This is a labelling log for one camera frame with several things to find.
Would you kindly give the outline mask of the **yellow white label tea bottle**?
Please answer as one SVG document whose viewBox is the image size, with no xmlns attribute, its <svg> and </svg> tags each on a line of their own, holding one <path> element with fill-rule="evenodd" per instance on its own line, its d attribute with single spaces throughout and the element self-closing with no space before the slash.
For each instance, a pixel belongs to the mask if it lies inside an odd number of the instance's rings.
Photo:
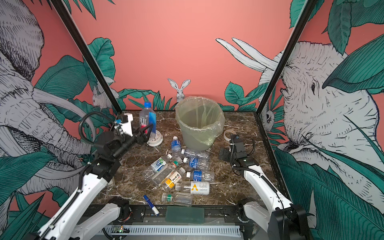
<svg viewBox="0 0 384 240">
<path fill-rule="evenodd" d="M 186 170 L 181 167 L 177 170 L 174 170 L 170 173 L 170 175 L 165 178 L 164 182 L 162 183 L 161 187 L 165 192 L 170 192 L 184 176 L 186 173 Z"/>
</svg>

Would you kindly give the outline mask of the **white yellow triangle label bottle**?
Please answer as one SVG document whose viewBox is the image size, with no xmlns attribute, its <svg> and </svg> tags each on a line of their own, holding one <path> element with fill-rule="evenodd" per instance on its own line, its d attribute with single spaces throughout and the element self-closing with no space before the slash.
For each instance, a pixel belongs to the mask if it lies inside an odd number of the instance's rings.
<svg viewBox="0 0 384 240">
<path fill-rule="evenodd" d="M 179 182 L 175 185 L 177 192 L 187 193 L 191 195 L 209 195 L 210 183 L 208 182 Z"/>
</svg>

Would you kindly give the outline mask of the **small green band clear bottle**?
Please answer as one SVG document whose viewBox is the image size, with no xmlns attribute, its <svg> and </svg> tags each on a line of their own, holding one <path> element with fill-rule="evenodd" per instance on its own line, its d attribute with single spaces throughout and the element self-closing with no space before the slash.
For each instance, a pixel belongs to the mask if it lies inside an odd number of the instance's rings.
<svg viewBox="0 0 384 240">
<path fill-rule="evenodd" d="M 176 192 L 174 194 L 163 193 L 162 202 L 172 205 L 191 207 L 193 204 L 193 195 L 180 192 Z"/>
</svg>

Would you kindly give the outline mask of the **clear unlabelled bottle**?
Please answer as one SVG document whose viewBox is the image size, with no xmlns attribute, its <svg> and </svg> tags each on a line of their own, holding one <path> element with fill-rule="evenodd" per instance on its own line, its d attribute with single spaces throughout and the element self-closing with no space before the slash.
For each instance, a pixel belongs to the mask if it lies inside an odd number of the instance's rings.
<svg viewBox="0 0 384 240">
<path fill-rule="evenodd" d="M 182 155 L 184 155 L 187 158 L 197 158 L 199 160 L 206 160 L 209 161 L 210 155 L 209 153 L 205 151 L 197 151 L 197 150 L 192 150 L 192 149 L 182 149 L 181 150 Z"/>
</svg>

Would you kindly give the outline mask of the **blue cap bottle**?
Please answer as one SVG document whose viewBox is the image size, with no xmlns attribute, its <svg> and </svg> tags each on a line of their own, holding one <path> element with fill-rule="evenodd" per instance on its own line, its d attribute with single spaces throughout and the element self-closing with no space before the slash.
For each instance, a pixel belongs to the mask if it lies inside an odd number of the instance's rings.
<svg viewBox="0 0 384 240">
<path fill-rule="evenodd" d="M 173 137 L 173 140 L 171 142 L 171 151 L 172 151 L 172 155 L 174 157 L 175 156 L 180 157 L 182 155 L 182 153 L 181 153 L 181 151 L 182 151 L 181 143 L 180 143 L 180 141 L 179 141 L 177 136 Z"/>
</svg>

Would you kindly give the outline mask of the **blue label mineral water bottle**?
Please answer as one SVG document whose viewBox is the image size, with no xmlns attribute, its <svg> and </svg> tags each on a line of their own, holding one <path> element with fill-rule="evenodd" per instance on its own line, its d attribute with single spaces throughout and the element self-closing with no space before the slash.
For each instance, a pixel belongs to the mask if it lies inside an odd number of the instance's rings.
<svg viewBox="0 0 384 240">
<path fill-rule="evenodd" d="M 210 171 L 194 170 L 192 172 L 186 172 L 186 177 L 195 182 L 209 182 L 213 183 L 215 180 L 215 174 Z"/>
</svg>

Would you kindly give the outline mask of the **Pocari Sweat blue label bottle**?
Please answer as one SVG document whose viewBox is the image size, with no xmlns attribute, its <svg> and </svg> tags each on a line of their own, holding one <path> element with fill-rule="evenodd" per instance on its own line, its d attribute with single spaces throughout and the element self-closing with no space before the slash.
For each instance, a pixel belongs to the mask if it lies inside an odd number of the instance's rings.
<svg viewBox="0 0 384 240">
<path fill-rule="evenodd" d="M 196 157 L 184 158 L 183 163 L 187 164 L 190 168 L 201 171 L 208 171 L 211 166 L 210 161 L 198 159 Z"/>
</svg>

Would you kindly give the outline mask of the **red blue label bottle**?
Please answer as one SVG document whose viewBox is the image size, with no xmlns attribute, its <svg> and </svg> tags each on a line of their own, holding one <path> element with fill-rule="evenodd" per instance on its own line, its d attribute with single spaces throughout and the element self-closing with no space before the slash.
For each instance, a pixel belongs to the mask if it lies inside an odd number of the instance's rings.
<svg viewBox="0 0 384 240">
<path fill-rule="evenodd" d="M 146 134 L 150 134 L 149 141 L 156 138 L 156 113 L 152 109 L 152 104 L 150 102 L 144 103 L 144 108 L 139 113 L 139 123 L 141 128 L 145 129 Z"/>
</svg>

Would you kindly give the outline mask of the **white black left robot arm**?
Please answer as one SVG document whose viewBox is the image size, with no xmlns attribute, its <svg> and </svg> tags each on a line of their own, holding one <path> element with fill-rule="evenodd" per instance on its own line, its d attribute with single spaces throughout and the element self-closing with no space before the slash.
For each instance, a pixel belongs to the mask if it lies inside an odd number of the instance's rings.
<svg viewBox="0 0 384 240">
<path fill-rule="evenodd" d="M 132 215 L 129 201 L 112 198 L 82 224 L 79 220 L 95 197 L 112 180 L 121 166 L 120 159 L 134 146 L 149 141 L 152 125 L 133 130 L 131 135 L 103 132 L 94 143 L 95 159 L 80 172 L 79 184 L 60 210 L 36 233 L 25 240 L 89 240 L 113 221 L 125 222 Z"/>
</svg>

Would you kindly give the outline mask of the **blue green white label bottle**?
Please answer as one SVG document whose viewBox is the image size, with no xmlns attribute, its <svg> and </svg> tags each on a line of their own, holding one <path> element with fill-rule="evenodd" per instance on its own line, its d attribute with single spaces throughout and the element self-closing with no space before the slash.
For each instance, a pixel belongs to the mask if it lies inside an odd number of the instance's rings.
<svg viewBox="0 0 384 240">
<path fill-rule="evenodd" d="M 148 179 L 153 175 L 160 172 L 162 168 L 166 166 L 166 164 L 172 159 L 172 155 L 164 155 L 159 157 L 156 161 L 154 161 L 143 173 L 143 177 Z"/>
</svg>

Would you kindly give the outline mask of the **green red label clear bottle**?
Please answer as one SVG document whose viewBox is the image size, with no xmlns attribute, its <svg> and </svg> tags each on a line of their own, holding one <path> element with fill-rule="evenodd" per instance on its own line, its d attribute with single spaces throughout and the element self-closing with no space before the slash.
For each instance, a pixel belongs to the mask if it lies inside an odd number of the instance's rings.
<svg viewBox="0 0 384 240">
<path fill-rule="evenodd" d="M 162 184 L 162 182 L 171 174 L 172 171 L 176 170 L 183 160 L 180 157 L 176 157 L 176 159 L 163 167 L 159 173 L 155 174 L 150 178 L 150 183 L 158 187 Z"/>
</svg>

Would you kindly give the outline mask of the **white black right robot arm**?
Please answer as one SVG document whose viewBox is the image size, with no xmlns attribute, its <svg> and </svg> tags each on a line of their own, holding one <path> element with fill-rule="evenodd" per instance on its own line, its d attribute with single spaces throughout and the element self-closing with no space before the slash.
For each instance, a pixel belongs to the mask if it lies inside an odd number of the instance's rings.
<svg viewBox="0 0 384 240">
<path fill-rule="evenodd" d="M 312 240 L 306 211 L 285 197 L 269 180 L 259 163 L 248 153 L 244 141 L 231 135 L 229 148 L 221 148 L 219 159 L 230 163 L 233 172 L 245 178 L 255 189 L 265 207 L 251 199 L 240 203 L 240 219 L 252 220 L 270 240 Z"/>
</svg>

